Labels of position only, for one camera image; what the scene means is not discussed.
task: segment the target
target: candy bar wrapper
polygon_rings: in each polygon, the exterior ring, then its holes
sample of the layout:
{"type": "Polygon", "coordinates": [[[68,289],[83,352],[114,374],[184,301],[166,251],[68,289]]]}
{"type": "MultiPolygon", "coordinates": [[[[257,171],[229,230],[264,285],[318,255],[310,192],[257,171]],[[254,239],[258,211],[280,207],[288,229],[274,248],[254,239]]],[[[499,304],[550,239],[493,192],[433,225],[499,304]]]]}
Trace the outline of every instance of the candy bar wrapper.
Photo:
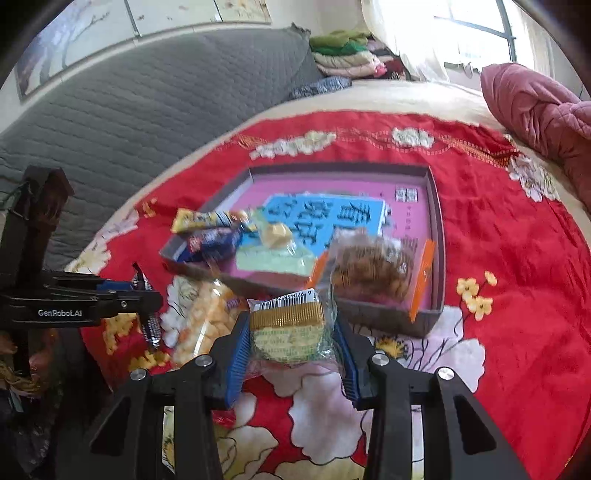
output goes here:
{"type": "Polygon", "coordinates": [[[241,226],[246,232],[256,232],[250,212],[194,212],[185,208],[177,210],[177,216],[170,229],[172,233],[191,232],[207,228],[230,228],[241,226]]]}
{"type": "Polygon", "coordinates": [[[221,262],[236,254],[242,242],[242,229],[212,228],[198,230],[187,239],[190,262],[221,262]]]}

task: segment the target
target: metal screw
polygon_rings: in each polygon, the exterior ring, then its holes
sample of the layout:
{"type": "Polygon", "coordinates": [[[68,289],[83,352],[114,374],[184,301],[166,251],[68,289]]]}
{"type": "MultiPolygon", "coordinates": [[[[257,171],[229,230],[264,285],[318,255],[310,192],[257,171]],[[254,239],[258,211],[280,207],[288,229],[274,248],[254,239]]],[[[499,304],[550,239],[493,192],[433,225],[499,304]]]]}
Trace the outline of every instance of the metal screw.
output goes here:
{"type": "Polygon", "coordinates": [[[388,365],[390,363],[390,359],[387,355],[383,353],[376,353],[372,358],[371,361],[376,365],[383,367],[384,365],[388,365]]]}
{"type": "Polygon", "coordinates": [[[439,375],[444,380],[451,380],[456,374],[453,372],[451,368],[443,367],[437,371],[437,375],[439,375]]]}
{"type": "Polygon", "coordinates": [[[144,378],[146,378],[146,370],[144,370],[143,368],[137,368],[134,371],[132,371],[129,376],[131,377],[131,380],[143,380],[144,378]]]}
{"type": "Polygon", "coordinates": [[[213,358],[211,358],[209,355],[199,355],[196,359],[195,359],[195,364],[198,367],[208,367],[209,365],[211,365],[213,362],[213,358]]]}

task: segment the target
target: snack package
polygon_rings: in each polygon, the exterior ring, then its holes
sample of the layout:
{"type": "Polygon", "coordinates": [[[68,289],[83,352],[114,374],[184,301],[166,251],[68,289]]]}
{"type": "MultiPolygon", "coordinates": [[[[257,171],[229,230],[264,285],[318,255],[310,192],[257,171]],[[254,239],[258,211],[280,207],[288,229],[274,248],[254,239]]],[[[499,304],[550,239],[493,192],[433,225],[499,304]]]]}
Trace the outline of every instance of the snack package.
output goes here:
{"type": "Polygon", "coordinates": [[[172,233],[190,232],[207,228],[230,228],[241,226],[247,232],[255,232],[256,227],[251,220],[250,212],[194,212],[179,208],[170,229],[172,233]]]}
{"type": "Polygon", "coordinates": [[[193,358],[209,353],[214,341],[232,331],[240,312],[248,310],[244,299],[219,280],[201,282],[186,323],[180,330],[164,334],[167,346],[176,346],[173,364],[180,367],[193,358]]]}
{"type": "Polygon", "coordinates": [[[335,230],[307,287],[332,285],[336,297],[402,306],[413,322],[427,288],[434,242],[370,236],[364,229],[335,230]]]}
{"type": "Polygon", "coordinates": [[[252,218],[265,248],[287,248],[294,250],[296,243],[289,227],[284,223],[269,223],[260,210],[252,213],[252,218]]]}
{"type": "Polygon", "coordinates": [[[236,254],[242,241],[242,229],[212,228],[198,230],[187,238],[189,262],[220,262],[236,254]]]}
{"type": "Polygon", "coordinates": [[[312,288],[255,303],[249,320],[251,360],[288,367],[334,363],[331,333],[335,316],[330,296],[322,299],[312,288]]]}
{"type": "Polygon", "coordinates": [[[316,257],[304,245],[296,243],[284,223],[269,223],[260,210],[252,212],[258,239],[247,240],[236,252],[240,270],[310,275],[316,257]]]}

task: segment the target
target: green folded towel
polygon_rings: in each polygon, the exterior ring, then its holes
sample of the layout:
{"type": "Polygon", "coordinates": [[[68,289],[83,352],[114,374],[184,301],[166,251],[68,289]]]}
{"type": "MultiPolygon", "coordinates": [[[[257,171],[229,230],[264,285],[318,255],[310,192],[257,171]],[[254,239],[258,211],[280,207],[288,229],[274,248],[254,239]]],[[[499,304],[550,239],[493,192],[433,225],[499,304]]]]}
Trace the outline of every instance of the green folded towel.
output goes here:
{"type": "Polygon", "coordinates": [[[367,45],[371,32],[366,30],[335,30],[328,35],[310,37],[310,47],[342,48],[348,41],[355,41],[359,45],[367,45]]]}
{"type": "Polygon", "coordinates": [[[349,41],[346,35],[323,35],[321,37],[310,37],[310,47],[331,47],[342,48],[349,41]]]}
{"type": "Polygon", "coordinates": [[[322,55],[330,55],[333,57],[342,57],[343,55],[355,55],[359,51],[366,51],[363,45],[359,45],[353,40],[349,40],[342,47],[312,47],[312,51],[322,53],[322,55]]]}
{"type": "Polygon", "coordinates": [[[369,30],[335,30],[334,32],[330,32],[329,35],[334,35],[336,37],[344,35],[349,40],[354,40],[360,45],[367,45],[371,32],[369,30]]]}

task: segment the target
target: black mount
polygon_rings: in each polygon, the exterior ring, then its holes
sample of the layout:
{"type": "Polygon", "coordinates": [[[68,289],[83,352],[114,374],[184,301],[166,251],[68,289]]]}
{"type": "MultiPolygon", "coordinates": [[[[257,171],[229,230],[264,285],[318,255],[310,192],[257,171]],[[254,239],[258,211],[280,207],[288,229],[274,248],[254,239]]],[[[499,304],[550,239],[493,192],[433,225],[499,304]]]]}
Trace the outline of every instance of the black mount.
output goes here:
{"type": "MultiPolygon", "coordinates": [[[[232,369],[248,314],[242,314],[227,337],[216,340],[181,370],[151,377],[136,370],[115,394],[112,405],[95,421],[67,480],[161,480],[162,427],[165,406],[174,406],[177,480],[222,480],[211,409],[228,408],[220,372],[232,369]]],[[[425,480],[528,480],[502,433],[468,387],[450,368],[434,374],[404,368],[376,353],[369,339],[337,319],[342,354],[363,377],[356,382],[346,367],[347,396],[360,409],[374,409],[364,480],[411,480],[413,433],[411,406],[423,415],[425,480]]]]}
{"type": "Polygon", "coordinates": [[[43,270],[47,244],[72,194],[62,169],[36,166],[27,167],[12,192],[0,241],[0,330],[9,331],[17,345],[17,375],[30,373],[30,329],[99,325],[122,312],[138,313],[143,328],[163,303],[158,292],[134,289],[130,282],[43,270]]]}

